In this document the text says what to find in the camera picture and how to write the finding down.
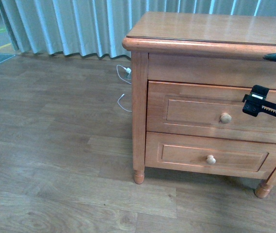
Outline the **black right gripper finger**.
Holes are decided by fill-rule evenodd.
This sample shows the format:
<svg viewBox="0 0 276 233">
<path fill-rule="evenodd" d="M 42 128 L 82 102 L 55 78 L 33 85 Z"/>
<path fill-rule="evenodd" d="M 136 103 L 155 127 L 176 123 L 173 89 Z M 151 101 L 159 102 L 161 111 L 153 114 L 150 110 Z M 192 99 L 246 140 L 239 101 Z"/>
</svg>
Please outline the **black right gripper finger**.
<svg viewBox="0 0 276 233">
<path fill-rule="evenodd" d="M 266 101 L 269 88 L 254 85 L 249 95 L 244 95 L 243 112 L 245 114 L 257 117 L 263 112 L 276 117 L 276 104 Z"/>
</svg>

